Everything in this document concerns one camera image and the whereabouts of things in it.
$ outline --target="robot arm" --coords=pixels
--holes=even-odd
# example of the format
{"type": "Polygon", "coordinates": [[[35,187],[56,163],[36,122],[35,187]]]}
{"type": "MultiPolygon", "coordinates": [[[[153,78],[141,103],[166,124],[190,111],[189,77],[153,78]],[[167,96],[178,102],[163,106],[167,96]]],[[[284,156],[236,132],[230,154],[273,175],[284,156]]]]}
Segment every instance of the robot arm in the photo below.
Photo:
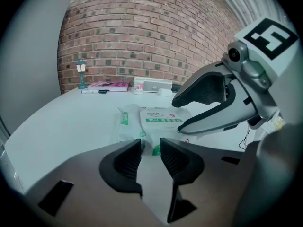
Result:
{"type": "Polygon", "coordinates": [[[193,101],[218,106],[179,126],[185,134],[224,131],[247,121],[257,129],[277,110],[271,87],[299,51],[298,36],[268,18],[241,30],[221,61],[199,69],[175,95],[172,105],[193,101]]]}

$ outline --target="white table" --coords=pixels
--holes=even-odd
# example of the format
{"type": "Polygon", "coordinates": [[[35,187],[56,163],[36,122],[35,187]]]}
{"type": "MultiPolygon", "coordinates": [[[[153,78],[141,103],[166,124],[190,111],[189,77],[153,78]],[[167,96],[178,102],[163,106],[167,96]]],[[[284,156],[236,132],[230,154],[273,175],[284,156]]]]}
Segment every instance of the white table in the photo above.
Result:
{"type": "MultiPolygon", "coordinates": [[[[111,144],[114,116],[118,106],[138,104],[147,107],[169,107],[172,97],[155,93],[134,95],[131,92],[81,94],[74,89],[30,116],[5,144],[12,165],[20,176],[26,192],[34,183],[59,164],[79,153],[111,144]]],[[[186,108],[197,115],[212,105],[190,103],[186,108]]],[[[203,136],[196,144],[229,150],[241,149],[247,124],[235,129],[203,136]]]]}

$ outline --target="white wall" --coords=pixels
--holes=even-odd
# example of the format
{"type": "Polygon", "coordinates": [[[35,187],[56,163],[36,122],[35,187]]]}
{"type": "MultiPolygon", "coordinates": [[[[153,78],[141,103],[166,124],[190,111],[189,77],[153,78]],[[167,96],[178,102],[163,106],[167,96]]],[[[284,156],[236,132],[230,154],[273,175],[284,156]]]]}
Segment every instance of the white wall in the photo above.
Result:
{"type": "Polygon", "coordinates": [[[2,38],[0,116],[10,134],[60,96],[57,49],[68,4],[68,0],[25,0],[2,38]]]}
{"type": "Polygon", "coordinates": [[[235,13],[242,27],[246,27],[261,16],[273,18],[292,26],[286,13],[276,0],[225,0],[235,13]]]}

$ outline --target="white container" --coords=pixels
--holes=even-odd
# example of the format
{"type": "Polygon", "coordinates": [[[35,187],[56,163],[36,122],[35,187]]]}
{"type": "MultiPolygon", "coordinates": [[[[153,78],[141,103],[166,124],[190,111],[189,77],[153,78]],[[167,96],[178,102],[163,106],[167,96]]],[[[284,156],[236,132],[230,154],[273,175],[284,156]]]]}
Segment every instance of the white container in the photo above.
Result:
{"type": "Polygon", "coordinates": [[[144,80],[141,78],[134,78],[134,86],[133,86],[133,93],[134,94],[142,94],[144,88],[144,80]]]}

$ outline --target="plastic bag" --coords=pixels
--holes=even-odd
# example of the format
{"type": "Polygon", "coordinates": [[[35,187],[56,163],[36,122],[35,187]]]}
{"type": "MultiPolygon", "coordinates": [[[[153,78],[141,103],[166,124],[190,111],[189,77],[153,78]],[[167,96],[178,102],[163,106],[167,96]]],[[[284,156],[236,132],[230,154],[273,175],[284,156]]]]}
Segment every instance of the plastic bag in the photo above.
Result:
{"type": "Polygon", "coordinates": [[[160,138],[192,141],[195,137],[179,133],[177,127],[191,117],[184,108],[146,108],[126,105],[119,108],[118,142],[141,139],[143,155],[160,155],[160,138]]]}
{"type": "Polygon", "coordinates": [[[10,159],[2,145],[0,148],[0,170],[8,185],[17,192],[24,194],[24,185],[19,174],[15,171],[10,159]]]}

